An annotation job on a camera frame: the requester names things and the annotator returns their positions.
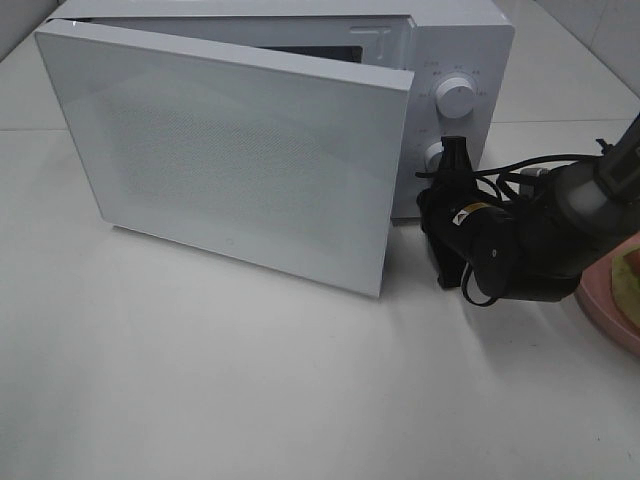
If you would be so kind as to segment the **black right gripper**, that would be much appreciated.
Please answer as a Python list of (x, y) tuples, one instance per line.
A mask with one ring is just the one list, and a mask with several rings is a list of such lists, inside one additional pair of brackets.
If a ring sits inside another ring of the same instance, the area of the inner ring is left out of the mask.
[(417, 197), (420, 226), (426, 234), (438, 284), (445, 290), (462, 285), (465, 268), (473, 263), (473, 243), (483, 229), (471, 216), (503, 205), (497, 187), (478, 177), (463, 136), (443, 136), (438, 172)]

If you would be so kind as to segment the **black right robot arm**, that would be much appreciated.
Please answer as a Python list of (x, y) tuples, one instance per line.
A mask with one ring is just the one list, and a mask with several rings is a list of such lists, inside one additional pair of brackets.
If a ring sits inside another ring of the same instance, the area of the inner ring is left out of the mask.
[(639, 123), (598, 155), (559, 154), (475, 170), (465, 138), (445, 136), (416, 204), (441, 288), (480, 306), (558, 302), (584, 270), (639, 231)]

